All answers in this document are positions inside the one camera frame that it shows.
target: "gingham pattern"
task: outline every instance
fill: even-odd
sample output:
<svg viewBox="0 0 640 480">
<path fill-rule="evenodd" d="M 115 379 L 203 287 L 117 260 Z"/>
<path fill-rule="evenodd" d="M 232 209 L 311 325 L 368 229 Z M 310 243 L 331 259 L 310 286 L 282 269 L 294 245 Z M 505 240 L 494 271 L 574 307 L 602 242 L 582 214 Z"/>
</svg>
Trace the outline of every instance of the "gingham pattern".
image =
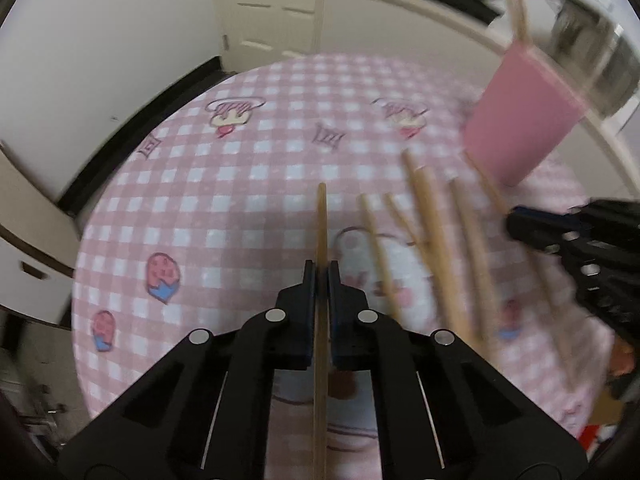
<svg viewBox="0 0 640 480">
<path fill-rule="evenodd" d="M 314 56 L 236 75 L 161 123 L 152 132 L 161 142 L 148 158 L 133 153 L 108 185 L 78 256 L 74 348 L 90 413 L 100 413 L 190 330 L 238 329 L 272 306 L 278 290 L 300 281 L 305 259 L 314 254 L 320 181 L 327 184 L 330 240 L 340 229 L 361 225 L 356 206 L 361 192 L 371 194 L 380 228 L 396 232 L 380 194 L 398 194 L 412 213 L 399 163 L 408 146 L 438 177 L 438 205 L 465 306 L 473 309 L 473 296 L 463 234 L 446 185 L 453 176 L 464 181 L 482 219 L 501 297 L 516 296 L 524 306 L 522 334 L 502 345 L 503 372 L 578 433 L 602 386 L 612 337 L 571 305 L 569 280 L 552 257 L 542 256 L 548 258 L 556 299 L 566 306 L 563 325 L 580 370 L 580 385 L 569 393 L 546 329 L 546 305 L 522 248 L 502 234 L 500 218 L 461 155 L 460 127 L 479 95 L 446 73 L 402 60 Z M 220 139 L 205 107 L 228 97 L 266 103 L 252 110 L 247 124 Z M 372 105 L 377 98 L 426 105 L 427 126 L 404 140 Z M 345 133 L 336 150 L 312 142 L 319 123 Z M 574 176 L 554 156 L 508 193 L 514 204 L 556 211 L 585 202 Z M 182 276 L 178 293 L 166 305 L 145 288 L 146 260 L 155 252 L 175 259 Z M 97 352 L 91 336 L 91 318 L 102 309 L 116 319 L 110 352 Z M 436 327 L 408 328 L 428 332 Z M 310 406 L 273 401 L 268 478 L 308 478 L 310 424 Z M 360 452 L 341 452 L 335 444 L 329 455 L 333 477 L 380 478 L 377 441 L 351 437 L 347 444 Z"/>
</svg>

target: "white door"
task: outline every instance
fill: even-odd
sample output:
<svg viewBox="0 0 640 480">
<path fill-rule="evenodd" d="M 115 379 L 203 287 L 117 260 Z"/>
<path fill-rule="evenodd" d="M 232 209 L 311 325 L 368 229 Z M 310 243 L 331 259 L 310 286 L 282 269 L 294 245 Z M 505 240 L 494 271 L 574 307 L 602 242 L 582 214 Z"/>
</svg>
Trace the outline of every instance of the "white door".
<svg viewBox="0 0 640 480">
<path fill-rule="evenodd" d="M 311 52 L 316 0 L 217 0 L 217 5 L 227 71 L 244 72 Z"/>
</svg>

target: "baseboard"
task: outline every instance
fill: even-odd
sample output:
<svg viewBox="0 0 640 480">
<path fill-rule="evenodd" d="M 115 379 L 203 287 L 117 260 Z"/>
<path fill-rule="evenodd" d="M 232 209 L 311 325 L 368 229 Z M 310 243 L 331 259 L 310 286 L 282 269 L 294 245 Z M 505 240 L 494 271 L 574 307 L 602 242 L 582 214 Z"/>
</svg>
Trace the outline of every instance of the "baseboard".
<svg viewBox="0 0 640 480">
<path fill-rule="evenodd" d="M 216 56 L 189 72 L 123 124 L 69 184 L 57 206 L 75 217 L 136 146 L 175 111 L 226 77 Z"/>
</svg>

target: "pink checkered tablecloth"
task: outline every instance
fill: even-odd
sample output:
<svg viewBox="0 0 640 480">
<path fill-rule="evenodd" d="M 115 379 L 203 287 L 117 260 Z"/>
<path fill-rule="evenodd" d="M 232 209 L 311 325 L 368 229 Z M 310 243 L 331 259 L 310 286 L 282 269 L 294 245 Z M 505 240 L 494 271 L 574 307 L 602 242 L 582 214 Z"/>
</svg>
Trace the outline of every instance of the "pink checkered tablecloth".
<svg viewBox="0 0 640 480">
<path fill-rule="evenodd" d="M 569 392 L 548 330 L 548 308 L 522 248 L 462 157 L 460 128 L 480 91 L 402 60 L 322 55 L 233 76 L 163 121 L 108 185 L 84 231 L 74 284 L 78 376 L 95 416 L 194 328 L 238 329 L 299 283 L 315 245 L 316 189 L 326 182 L 329 236 L 343 281 L 385 301 L 356 204 L 367 193 L 393 267 L 405 328 L 439 327 L 430 274 L 386 213 L 392 192 L 414 214 L 400 153 L 410 148 L 438 177 L 437 199 L 465 307 L 474 309 L 465 244 L 447 188 L 468 189 L 490 246 L 503 304 L 500 367 L 573 434 L 600 391 L 612 335 L 572 304 L 572 287 L 544 258 L 579 384 Z M 512 203 L 556 210 L 585 202 L 554 155 Z M 328 416 L 332 478 L 380 478 L 368 375 L 334 374 Z M 267 478 L 310 477 L 309 374 L 278 372 Z"/>
</svg>

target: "stainless steel container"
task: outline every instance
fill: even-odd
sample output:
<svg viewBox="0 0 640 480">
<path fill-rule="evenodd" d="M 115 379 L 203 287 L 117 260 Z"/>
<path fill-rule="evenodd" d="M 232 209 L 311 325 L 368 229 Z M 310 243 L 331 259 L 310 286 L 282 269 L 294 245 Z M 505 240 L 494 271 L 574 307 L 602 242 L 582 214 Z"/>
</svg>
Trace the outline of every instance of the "stainless steel container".
<svg viewBox="0 0 640 480">
<path fill-rule="evenodd" d="M 603 118 L 638 90 L 640 59 L 622 26 L 581 0 L 563 0 L 547 53 Z"/>
</svg>

